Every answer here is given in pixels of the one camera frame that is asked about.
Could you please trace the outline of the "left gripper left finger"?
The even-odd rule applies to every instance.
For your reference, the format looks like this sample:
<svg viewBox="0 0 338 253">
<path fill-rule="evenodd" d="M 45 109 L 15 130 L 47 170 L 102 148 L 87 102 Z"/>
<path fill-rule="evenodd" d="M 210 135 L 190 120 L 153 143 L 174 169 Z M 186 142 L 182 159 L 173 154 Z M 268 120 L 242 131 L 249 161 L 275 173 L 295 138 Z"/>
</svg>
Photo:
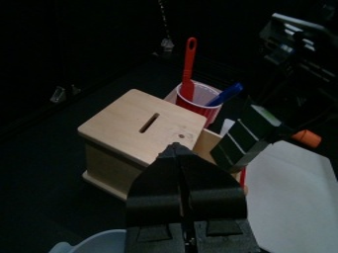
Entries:
<svg viewBox="0 0 338 253">
<path fill-rule="evenodd" d="M 133 183 L 126 209 L 126 253 L 185 253 L 181 227 L 180 143 Z"/>
</svg>

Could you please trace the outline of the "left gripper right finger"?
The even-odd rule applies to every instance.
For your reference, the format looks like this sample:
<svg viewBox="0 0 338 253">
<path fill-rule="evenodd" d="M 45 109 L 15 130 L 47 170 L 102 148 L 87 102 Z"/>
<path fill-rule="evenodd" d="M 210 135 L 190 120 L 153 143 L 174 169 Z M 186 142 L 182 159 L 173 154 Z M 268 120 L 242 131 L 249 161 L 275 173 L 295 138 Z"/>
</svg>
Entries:
<svg viewBox="0 0 338 253">
<path fill-rule="evenodd" d="M 188 253 L 262 253 L 234 177 L 188 147 L 176 146 Z"/>
</svg>

